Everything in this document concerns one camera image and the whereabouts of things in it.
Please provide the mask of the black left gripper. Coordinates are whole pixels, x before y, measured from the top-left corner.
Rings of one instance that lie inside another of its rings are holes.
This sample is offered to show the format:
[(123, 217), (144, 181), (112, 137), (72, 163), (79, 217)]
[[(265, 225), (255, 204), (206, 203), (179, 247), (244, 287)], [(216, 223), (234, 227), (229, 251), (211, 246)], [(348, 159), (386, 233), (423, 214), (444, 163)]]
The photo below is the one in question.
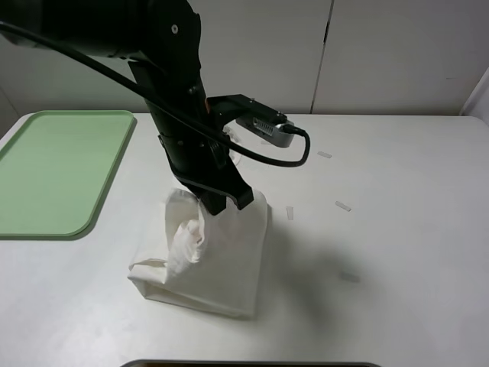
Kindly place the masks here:
[(244, 181), (230, 157), (230, 149), (158, 113), (158, 132), (176, 177), (197, 196), (212, 215), (226, 208), (230, 197), (238, 209), (254, 201), (252, 188)]

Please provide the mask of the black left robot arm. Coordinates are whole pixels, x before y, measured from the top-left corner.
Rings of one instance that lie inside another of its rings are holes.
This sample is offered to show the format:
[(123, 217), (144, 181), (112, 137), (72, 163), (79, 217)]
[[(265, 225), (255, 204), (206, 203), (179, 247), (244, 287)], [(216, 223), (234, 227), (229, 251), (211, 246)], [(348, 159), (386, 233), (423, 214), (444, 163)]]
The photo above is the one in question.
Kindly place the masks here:
[(200, 77), (201, 19), (186, 1), (3, 1), (1, 34), (55, 50), (144, 98), (173, 175), (213, 215), (254, 195)]

